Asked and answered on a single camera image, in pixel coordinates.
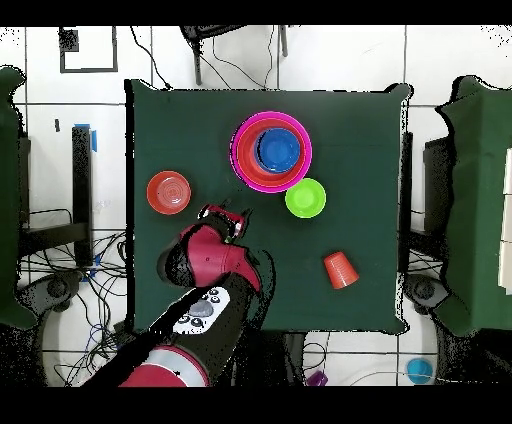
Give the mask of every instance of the pink bowl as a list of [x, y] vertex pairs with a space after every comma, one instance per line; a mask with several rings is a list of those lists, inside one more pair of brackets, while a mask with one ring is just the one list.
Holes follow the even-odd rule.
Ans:
[[[240, 166], [238, 164], [237, 160], [237, 148], [238, 144], [240, 142], [241, 135], [245, 132], [245, 130], [255, 122], [258, 122], [260, 120], [266, 119], [266, 118], [274, 118], [274, 119], [281, 119], [283, 121], [286, 121], [290, 125], [292, 125], [301, 135], [302, 140], [304, 141], [304, 155], [305, 160], [304, 164], [299, 171], [299, 173], [296, 175], [295, 178], [293, 178], [291, 181], [287, 182], [286, 184], [277, 186], [277, 187], [266, 187], [264, 185], [258, 184], [254, 181], [252, 181], [250, 178], [248, 178], [244, 172], [240, 169]], [[231, 148], [229, 152], [229, 158], [231, 161], [231, 166], [233, 167], [233, 170], [237, 174], [237, 176], [249, 187], [251, 187], [254, 190], [260, 191], [262, 193], [280, 193], [282, 191], [288, 190], [290, 187], [293, 187], [295, 184], [297, 184], [304, 176], [306, 175], [306, 172], [309, 169], [309, 166], [311, 165], [311, 159], [313, 156], [312, 147], [311, 147], [311, 140], [309, 138], [308, 133], [304, 129], [304, 127], [300, 124], [299, 121], [297, 121], [295, 118], [292, 118], [290, 115], [286, 115], [285, 113], [281, 112], [273, 112], [273, 111], [267, 111], [267, 112], [260, 112], [256, 113], [255, 115], [252, 115], [250, 118], [248, 118], [246, 121], [242, 123], [242, 125], [237, 129], [235, 132], [232, 141], [231, 141]]]

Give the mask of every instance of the blue bowl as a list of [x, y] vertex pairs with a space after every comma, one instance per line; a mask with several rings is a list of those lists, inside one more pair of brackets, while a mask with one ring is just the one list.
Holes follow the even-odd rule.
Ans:
[[281, 174], [292, 169], [299, 160], [300, 143], [291, 131], [271, 128], [258, 136], [254, 156], [265, 171]]

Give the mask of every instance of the grout line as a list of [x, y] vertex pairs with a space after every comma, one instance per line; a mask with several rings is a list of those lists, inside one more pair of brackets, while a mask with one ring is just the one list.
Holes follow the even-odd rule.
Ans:
[[404, 84], [405, 84], [405, 75], [407, 72], [407, 25], [404, 25]]
[[398, 386], [398, 363], [400, 360], [400, 335], [396, 336], [396, 374], [395, 384]]
[[[314, 353], [318, 355], [323, 355], [323, 352], [309, 351], [305, 350], [304, 353]], [[334, 353], [336, 355], [396, 355], [397, 352], [340, 352], [340, 351], [331, 351], [327, 352], [327, 354]], [[437, 353], [425, 353], [425, 352], [398, 352], [400, 355], [418, 355], [418, 356], [434, 356]]]
[[[27, 101], [22, 103], [14, 103], [15, 106], [126, 106], [126, 103], [73, 103], [73, 102], [62, 102], [62, 103], [28, 103]], [[435, 109], [439, 105], [412, 105], [409, 104], [408, 108], [426, 108]]]
[[277, 26], [277, 89], [279, 90], [279, 59], [281, 58], [281, 55], [279, 54], [281, 47], [281, 27], [280, 25]]
[[[67, 349], [42, 349], [43, 353], [89, 353], [87, 350], [67, 350]], [[105, 350], [105, 353], [117, 353], [115, 350]]]
[[28, 103], [25, 99], [25, 103], [14, 103], [20, 106], [125, 106], [126, 103]]
[[[28, 76], [27, 76], [27, 27], [24, 27], [25, 32], [25, 131], [28, 135]], [[28, 229], [30, 230], [30, 219], [28, 220]], [[28, 284], [32, 284], [32, 273], [30, 272], [30, 257], [28, 257]]]
[[439, 105], [408, 105], [408, 107], [424, 107], [429, 109], [435, 109], [436, 107], [439, 107]]
[[93, 228], [91, 231], [126, 231], [125, 228]]
[[[149, 27], [149, 51], [151, 52], [151, 57], [154, 57], [153, 56], [153, 27], [152, 26]], [[151, 57], [149, 58], [149, 64], [151, 65], [150, 82], [151, 82], [151, 86], [154, 87], [154, 85], [153, 85], [153, 60], [151, 60]]]

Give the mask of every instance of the blue cup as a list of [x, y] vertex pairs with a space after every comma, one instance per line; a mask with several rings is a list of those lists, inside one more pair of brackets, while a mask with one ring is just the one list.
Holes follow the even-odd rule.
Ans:
[[428, 383], [432, 374], [432, 365], [426, 359], [415, 358], [407, 363], [407, 375], [414, 384]]

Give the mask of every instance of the red bowl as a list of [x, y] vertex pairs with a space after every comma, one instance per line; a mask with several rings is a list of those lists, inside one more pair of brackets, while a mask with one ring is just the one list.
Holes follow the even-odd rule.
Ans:
[[148, 184], [146, 196], [151, 207], [164, 215], [174, 215], [190, 202], [190, 186], [186, 178], [174, 171], [156, 174]]
[[[254, 145], [257, 142], [258, 136], [270, 128], [285, 128], [291, 131], [297, 137], [300, 144], [300, 155], [297, 163], [292, 169], [281, 174], [274, 174], [264, 170], [254, 157]], [[237, 146], [237, 161], [241, 171], [249, 180], [265, 187], [279, 187], [289, 183], [300, 173], [306, 160], [304, 151], [304, 140], [293, 125], [281, 119], [266, 118], [247, 127], [240, 136]]]

